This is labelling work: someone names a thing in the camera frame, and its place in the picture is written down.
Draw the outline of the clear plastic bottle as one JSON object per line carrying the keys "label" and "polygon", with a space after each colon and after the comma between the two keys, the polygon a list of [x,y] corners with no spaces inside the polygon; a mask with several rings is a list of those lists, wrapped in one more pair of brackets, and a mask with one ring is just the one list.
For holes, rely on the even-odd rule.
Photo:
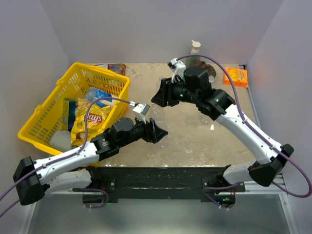
{"label": "clear plastic bottle", "polygon": [[[168,130],[166,119],[165,119],[165,113],[163,108],[159,107],[156,104],[152,104],[152,111],[153,111],[153,118],[157,124],[157,126],[163,130]],[[168,146],[167,142],[167,136],[164,136],[160,142],[158,143],[159,148],[164,149]]]}
{"label": "clear plastic bottle", "polygon": [[156,82],[156,92],[159,91],[159,89],[161,88],[161,81],[162,81],[163,77],[160,77],[158,79],[158,81]]}

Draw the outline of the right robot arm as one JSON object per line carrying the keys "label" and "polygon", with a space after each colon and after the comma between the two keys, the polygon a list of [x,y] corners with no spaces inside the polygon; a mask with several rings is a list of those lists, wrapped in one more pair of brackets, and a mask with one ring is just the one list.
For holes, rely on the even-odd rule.
{"label": "right robot arm", "polygon": [[286,164],[282,157],[284,153],[290,157],[294,149],[289,144],[279,142],[263,134],[263,138],[254,133],[257,130],[254,123],[247,123],[248,117],[241,117],[235,100],[225,91],[214,89],[209,82],[206,70],[201,67],[189,67],[183,72],[184,80],[172,81],[163,78],[152,103],[160,106],[175,106],[180,102],[193,103],[198,110],[227,128],[253,154],[255,161],[240,165],[226,166],[211,182],[211,186],[227,192],[235,184],[245,181],[255,181],[268,187]]}

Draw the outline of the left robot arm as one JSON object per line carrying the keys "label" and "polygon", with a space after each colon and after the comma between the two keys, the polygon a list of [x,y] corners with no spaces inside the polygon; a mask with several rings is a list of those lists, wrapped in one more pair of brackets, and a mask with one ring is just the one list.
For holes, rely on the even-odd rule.
{"label": "left robot arm", "polygon": [[65,153],[37,161],[25,157],[13,175],[19,202],[25,206],[39,201],[52,188],[53,179],[73,169],[110,158],[130,143],[142,139],[156,144],[167,135],[168,131],[158,127],[154,119],[132,121],[123,117],[102,134]]}

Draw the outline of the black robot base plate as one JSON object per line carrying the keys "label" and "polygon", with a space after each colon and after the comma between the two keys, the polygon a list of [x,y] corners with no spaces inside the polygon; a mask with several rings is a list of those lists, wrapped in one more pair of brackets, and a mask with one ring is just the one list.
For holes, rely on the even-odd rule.
{"label": "black robot base plate", "polygon": [[244,183],[225,189],[222,167],[87,167],[92,182],[83,192],[85,205],[120,199],[186,199],[209,202],[211,198],[227,208],[235,204]]}

